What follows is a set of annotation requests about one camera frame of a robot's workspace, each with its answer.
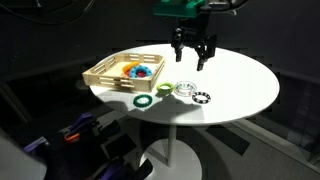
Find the table base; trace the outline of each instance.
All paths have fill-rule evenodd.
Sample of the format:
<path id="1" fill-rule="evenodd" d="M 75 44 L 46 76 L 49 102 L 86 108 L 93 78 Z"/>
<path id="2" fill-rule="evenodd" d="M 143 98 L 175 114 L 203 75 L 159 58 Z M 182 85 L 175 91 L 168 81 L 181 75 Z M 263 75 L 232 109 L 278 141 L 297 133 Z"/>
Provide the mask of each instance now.
<path id="1" fill-rule="evenodd" d="M 153 171 L 146 180 L 201 180 L 202 168 L 197 154 L 185 143 L 175 140 L 171 166 L 168 166 L 168 139 L 154 142 L 141 157 L 140 165 L 148 158 Z"/>

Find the table top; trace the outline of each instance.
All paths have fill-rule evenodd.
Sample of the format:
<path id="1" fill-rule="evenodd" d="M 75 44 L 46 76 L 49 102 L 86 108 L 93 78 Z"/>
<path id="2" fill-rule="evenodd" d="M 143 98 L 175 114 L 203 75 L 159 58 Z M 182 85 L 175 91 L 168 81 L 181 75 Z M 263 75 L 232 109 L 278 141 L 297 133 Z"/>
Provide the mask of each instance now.
<path id="1" fill-rule="evenodd" d="M 169 125 L 221 124 L 255 115 L 266 109 L 277 97 L 280 87 L 276 76 L 263 64 L 239 53 L 217 48 L 216 55 L 197 71 L 198 55 L 183 49 L 182 61 L 175 61 L 169 44 L 128 49 L 119 53 L 159 54 L 166 64 L 156 84 L 191 81 L 197 91 L 211 96 L 208 104 L 198 104 L 191 97 L 172 93 L 157 97 L 156 85 L 151 93 L 117 92 L 109 88 L 90 86 L 92 92 L 110 108 L 141 120 Z M 153 102 L 146 108 L 136 108 L 137 94 L 149 94 Z"/>

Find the clear ring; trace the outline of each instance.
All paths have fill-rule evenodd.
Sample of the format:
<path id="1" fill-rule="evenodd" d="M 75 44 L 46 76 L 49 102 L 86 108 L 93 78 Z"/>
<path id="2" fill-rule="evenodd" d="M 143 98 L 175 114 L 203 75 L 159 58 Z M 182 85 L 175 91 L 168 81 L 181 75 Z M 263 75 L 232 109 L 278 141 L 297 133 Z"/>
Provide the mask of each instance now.
<path id="1" fill-rule="evenodd" d="M 197 86 L 190 81 L 180 81 L 174 87 L 174 92 L 179 96 L 190 97 L 197 90 Z"/>

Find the green ring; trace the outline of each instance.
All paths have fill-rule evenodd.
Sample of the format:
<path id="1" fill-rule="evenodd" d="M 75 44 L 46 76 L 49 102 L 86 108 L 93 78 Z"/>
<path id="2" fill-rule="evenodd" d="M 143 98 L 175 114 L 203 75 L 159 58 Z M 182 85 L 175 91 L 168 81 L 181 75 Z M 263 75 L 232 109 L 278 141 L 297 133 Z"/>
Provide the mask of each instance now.
<path id="1" fill-rule="evenodd" d="M 148 102 L 143 104 L 139 103 L 138 100 L 141 98 L 147 98 Z M 133 99 L 133 104 L 138 108 L 148 107 L 151 103 L 152 103 L 152 97 L 149 96 L 148 94 L 140 94 Z"/>
<path id="2" fill-rule="evenodd" d="M 161 89 L 162 86 L 168 86 L 170 89 Z M 174 85 L 169 82 L 164 82 L 157 86 L 157 90 L 161 95 L 171 94 L 174 90 Z"/>

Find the robotic arm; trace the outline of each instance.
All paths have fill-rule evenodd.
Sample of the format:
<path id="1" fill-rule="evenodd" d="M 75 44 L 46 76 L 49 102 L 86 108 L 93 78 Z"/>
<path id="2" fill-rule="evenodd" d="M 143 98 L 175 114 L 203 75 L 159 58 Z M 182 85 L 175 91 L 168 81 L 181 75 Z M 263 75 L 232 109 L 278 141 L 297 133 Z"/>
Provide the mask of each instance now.
<path id="1" fill-rule="evenodd" d="M 182 49 L 193 48 L 198 56 L 197 71 L 203 69 L 204 63 L 214 57 L 217 36 L 207 35 L 210 14 L 231 13 L 243 7 L 249 0 L 162 0 L 153 7 L 158 16 L 178 18 L 178 27 L 172 32 L 171 46 L 175 49 L 176 62 L 181 61 Z"/>

